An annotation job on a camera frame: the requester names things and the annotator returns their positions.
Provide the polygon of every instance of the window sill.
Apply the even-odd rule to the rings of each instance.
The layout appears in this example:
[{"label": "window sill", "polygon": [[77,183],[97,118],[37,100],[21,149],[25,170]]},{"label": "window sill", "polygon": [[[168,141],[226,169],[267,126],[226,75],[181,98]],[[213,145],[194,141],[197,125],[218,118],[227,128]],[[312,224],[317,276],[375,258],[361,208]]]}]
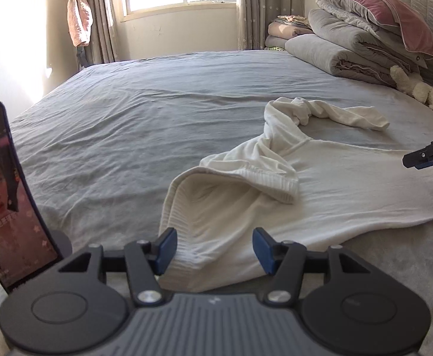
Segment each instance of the window sill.
[{"label": "window sill", "polygon": [[138,11],[130,12],[128,15],[125,15],[121,19],[121,22],[134,20],[141,17],[161,15],[163,13],[192,11],[192,10],[199,10],[199,9],[225,9],[225,8],[236,8],[236,2],[198,1],[194,3],[182,3],[182,4],[173,4],[173,5],[164,5],[163,7],[140,9]]}]

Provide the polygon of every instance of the stack of bedding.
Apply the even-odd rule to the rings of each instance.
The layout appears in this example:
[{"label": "stack of bedding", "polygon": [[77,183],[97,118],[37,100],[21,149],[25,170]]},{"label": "stack of bedding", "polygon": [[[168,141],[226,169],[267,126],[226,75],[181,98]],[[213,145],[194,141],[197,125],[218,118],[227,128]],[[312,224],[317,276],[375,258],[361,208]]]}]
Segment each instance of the stack of bedding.
[{"label": "stack of bedding", "polygon": [[334,76],[395,87],[390,68],[419,73],[433,59],[433,34],[399,0],[317,0],[314,34],[287,41],[287,52]]},{"label": "stack of bedding", "polygon": [[300,34],[313,34],[306,17],[297,15],[277,16],[269,24],[266,48],[285,49],[286,41]]}]

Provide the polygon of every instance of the curtain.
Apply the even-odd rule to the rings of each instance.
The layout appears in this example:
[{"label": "curtain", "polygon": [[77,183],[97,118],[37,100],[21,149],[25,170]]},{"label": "curtain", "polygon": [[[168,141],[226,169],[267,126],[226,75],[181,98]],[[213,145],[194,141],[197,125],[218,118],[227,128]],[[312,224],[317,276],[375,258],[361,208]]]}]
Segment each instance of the curtain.
[{"label": "curtain", "polygon": [[84,47],[89,65],[119,61],[118,35],[112,0],[87,0],[93,25],[90,44]]},{"label": "curtain", "polygon": [[304,15],[304,0],[237,0],[239,49],[263,49],[278,15]]}]

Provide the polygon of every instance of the white garment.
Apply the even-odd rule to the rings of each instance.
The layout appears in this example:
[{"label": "white garment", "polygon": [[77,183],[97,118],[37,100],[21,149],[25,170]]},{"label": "white garment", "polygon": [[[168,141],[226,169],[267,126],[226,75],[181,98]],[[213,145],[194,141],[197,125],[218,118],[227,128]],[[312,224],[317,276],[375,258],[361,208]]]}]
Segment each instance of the white garment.
[{"label": "white garment", "polygon": [[262,135],[204,158],[170,185],[160,232],[176,228],[178,248],[163,287],[202,291],[263,275],[251,246],[258,226],[277,241],[325,250],[433,219],[433,166],[406,169],[406,151],[312,139],[298,127],[311,115],[378,131],[389,125],[374,107],[269,102]]}]

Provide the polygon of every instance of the smartphone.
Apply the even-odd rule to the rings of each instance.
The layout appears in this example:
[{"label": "smartphone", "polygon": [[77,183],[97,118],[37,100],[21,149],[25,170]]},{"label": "smartphone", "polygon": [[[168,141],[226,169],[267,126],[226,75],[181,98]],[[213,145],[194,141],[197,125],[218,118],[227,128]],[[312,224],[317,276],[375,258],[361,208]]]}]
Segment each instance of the smartphone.
[{"label": "smartphone", "polygon": [[0,283],[10,293],[62,259],[30,194],[0,102]]}]

